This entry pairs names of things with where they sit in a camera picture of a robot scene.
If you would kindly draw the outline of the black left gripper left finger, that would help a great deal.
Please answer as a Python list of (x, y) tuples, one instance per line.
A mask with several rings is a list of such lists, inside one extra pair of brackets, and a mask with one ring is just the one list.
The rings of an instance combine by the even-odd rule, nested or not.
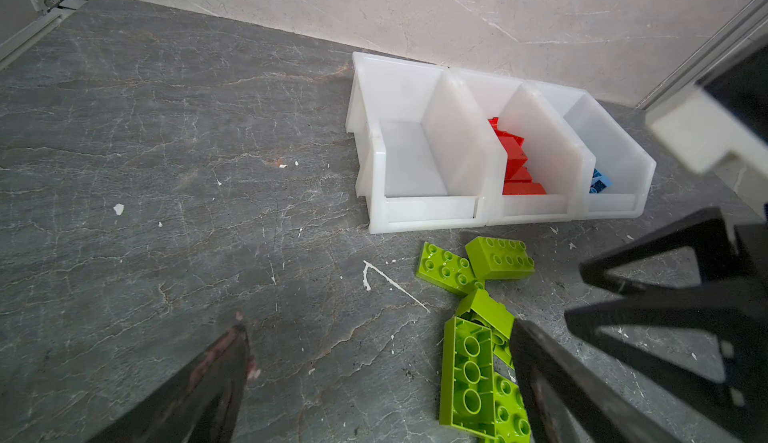
[(92, 442), (229, 442), (251, 363), (236, 324)]

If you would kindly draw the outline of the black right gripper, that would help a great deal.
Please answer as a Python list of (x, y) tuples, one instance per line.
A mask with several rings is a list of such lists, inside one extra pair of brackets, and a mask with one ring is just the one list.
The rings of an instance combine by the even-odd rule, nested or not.
[[(570, 332), (743, 442), (767, 439), (767, 221), (698, 210), (579, 264), (584, 283), (632, 295), (566, 312)], [(672, 289), (610, 271), (682, 248), (703, 283)]]

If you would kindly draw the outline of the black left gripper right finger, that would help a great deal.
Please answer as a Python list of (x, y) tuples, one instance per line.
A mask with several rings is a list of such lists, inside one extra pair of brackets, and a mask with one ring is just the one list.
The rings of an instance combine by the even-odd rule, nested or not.
[(518, 386), (537, 442), (675, 442), (536, 324), (517, 319), (509, 339)]

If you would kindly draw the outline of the green lego brick small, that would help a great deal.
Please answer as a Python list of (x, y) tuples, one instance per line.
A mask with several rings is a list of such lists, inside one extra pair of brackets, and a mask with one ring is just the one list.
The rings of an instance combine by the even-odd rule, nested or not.
[(531, 426), (523, 405), (519, 387), (504, 376), (494, 374), (494, 414), (495, 435), (480, 438), (484, 443), (529, 443)]

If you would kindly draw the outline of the green lego brick long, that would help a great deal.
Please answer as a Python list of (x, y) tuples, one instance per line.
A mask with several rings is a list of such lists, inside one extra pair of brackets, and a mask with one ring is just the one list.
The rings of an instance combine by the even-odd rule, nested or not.
[(461, 300), (455, 315), (489, 328), (494, 355), (508, 367), (514, 367), (509, 339), (515, 317), (502, 303), (495, 301), (486, 290), (476, 289)]

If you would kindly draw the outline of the green lego brick top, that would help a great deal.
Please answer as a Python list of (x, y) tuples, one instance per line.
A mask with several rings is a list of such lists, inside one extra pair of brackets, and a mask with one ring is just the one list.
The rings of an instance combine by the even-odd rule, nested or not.
[(523, 241), (476, 237), (465, 245), (475, 276), (482, 281), (514, 281), (535, 273), (535, 263)]

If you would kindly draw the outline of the red lego brick square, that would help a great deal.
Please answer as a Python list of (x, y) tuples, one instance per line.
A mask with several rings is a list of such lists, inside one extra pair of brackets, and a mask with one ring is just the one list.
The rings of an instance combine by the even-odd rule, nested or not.
[(490, 118), (488, 122), (506, 152), (506, 173), (509, 175), (514, 175), (521, 167), (525, 165), (528, 160), (522, 149), (522, 143), (524, 142), (524, 139), (501, 130), (498, 126), (498, 117)]

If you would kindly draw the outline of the red lego brick long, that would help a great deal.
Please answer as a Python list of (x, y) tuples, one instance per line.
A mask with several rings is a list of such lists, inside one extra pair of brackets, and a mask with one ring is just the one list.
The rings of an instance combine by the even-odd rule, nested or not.
[(544, 187), (535, 182), (506, 182), (503, 186), (503, 195), (546, 195)]

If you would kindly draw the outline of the red lego brick corner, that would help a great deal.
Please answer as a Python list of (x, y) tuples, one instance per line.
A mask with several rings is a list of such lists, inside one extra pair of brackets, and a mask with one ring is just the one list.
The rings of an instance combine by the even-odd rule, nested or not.
[(505, 169), (505, 183), (532, 183), (533, 178), (528, 172), (525, 164), (528, 158), (525, 154), (508, 154)]

